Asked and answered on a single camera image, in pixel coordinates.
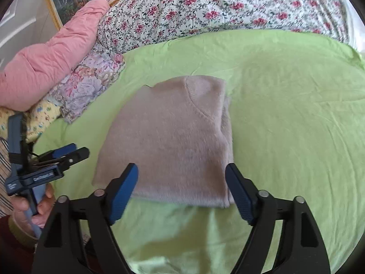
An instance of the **bed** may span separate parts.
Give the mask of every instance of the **bed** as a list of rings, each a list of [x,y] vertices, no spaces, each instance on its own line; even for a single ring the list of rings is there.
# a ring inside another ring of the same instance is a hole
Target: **bed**
[[[342,266],[365,226],[365,67],[359,54],[317,34],[236,30],[141,47],[125,60],[120,78],[80,118],[71,125],[55,121],[36,143],[36,153],[68,143],[90,149],[88,160],[54,183],[56,196],[75,199],[94,190],[91,179],[108,127],[141,85],[180,75],[216,76],[228,83],[235,163],[275,197],[304,196],[332,273]],[[249,231],[234,205],[138,199],[113,226],[136,273],[230,273]],[[280,224],[264,270],[273,263],[279,231]]]

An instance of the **pink pillow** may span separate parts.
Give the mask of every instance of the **pink pillow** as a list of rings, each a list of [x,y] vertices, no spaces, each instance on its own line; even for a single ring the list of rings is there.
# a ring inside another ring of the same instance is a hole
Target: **pink pillow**
[[[26,111],[87,55],[107,0],[91,0],[45,44],[23,48],[0,72],[0,106]]]

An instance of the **brown folded clothing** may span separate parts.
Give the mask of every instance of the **brown folded clothing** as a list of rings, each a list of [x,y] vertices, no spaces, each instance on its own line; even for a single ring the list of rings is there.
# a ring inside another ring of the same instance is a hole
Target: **brown folded clothing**
[[[208,207],[233,203],[224,170],[233,162],[225,81],[181,76],[141,87],[113,121],[93,185],[105,188],[128,163],[139,178],[133,196]]]

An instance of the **purple floral cloth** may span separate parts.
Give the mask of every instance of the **purple floral cloth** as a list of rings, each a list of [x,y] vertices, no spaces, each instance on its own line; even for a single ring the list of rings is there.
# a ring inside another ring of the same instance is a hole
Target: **purple floral cloth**
[[[122,54],[142,45],[229,29],[283,29],[349,41],[340,0],[121,0],[100,20],[97,38]]]
[[[61,106],[65,121],[72,123],[118,79],[124,66],[123,55],[105,50],[96,43],[89,54],[54,86],[45,99]]]

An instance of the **silver screw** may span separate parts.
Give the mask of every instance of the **silver screw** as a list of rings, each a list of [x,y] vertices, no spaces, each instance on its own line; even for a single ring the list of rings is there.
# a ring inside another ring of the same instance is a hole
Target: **silver screw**
[[[67,196],[60,196],[57,201],[60,202],[60,203],[64,203],[68,200],[68,197]]]
[[[265,190],[260,190],[258,192],[258,194],[263,197],[263,198],[267,198],[269,196],[269,192],[268,191],[265,191]]]
[[[101,197],[102,195],[105,194],[105,191],[103,189],[98,189],[94,192],[94,196],[97,196],[97,197]]]
[[[300,204],[305,203],[305,200],[304,200],[304,198],[303,198],[302,196],[297,196],[297,197],[295,197],[295,200],[296,200],[298,203],[300,203]]]

